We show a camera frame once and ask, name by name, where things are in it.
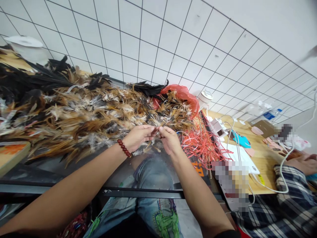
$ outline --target water bottle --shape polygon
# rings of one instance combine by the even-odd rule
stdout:
[[[282,111],[282,109],[277,109],[277,110],[271,110],[271,111],[268,111],[266,113],[264,113],[262,116],[254,119],[253,121],[251,121],[251,124],[255,124],[257,122],[259,122],[260,120],[272,120],[273,118],[277,117],[278,114],[280,114]]]

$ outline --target white container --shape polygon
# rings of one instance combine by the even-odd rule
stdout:
[[[46,65],[49,60],[48,50],[42,48],[42,42],[30,36],[11,36],[4,38],[10,41],[13,50],[31,63]]]
[[[198,96],[199,101],[199,111],[203,109],[207,104],[209,104],[213,99],[211,92],[208,90],[202,91]]]

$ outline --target jeans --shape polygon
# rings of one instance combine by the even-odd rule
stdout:
[[[166,163],[159,157],[144,160],[123,187],[172,189],[173,181]],[[174,199],[111,197],[86,232],[84,238],[97,238],[124,219],[137,213],[157,237],[183,238]]]

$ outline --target pile of feathers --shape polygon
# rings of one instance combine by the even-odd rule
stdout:
[[[83,73],[66,60],[50,59],[45,66],[27,62],[33,72],[0,63],[0,140],[30,141],[28,162],[57,156],[66,164],[79,161],[123,139],[136,125],[176,131],[193,126],[185,100],[173,91],[160,94],[166,85],[140,82],[120,89],[109,75]],[[161,148],[156,137],[133,155]]]

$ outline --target red bead bracelet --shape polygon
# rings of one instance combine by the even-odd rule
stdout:
[[[125,153],[125,155],[129,158],[131,158],[131,154],[129,153],[129,151],[127,150],[127,148],[124,146],[122,140],[118,139],[117,140],[118,144],[121,146],[121,149],[123,150],[123,152]]]

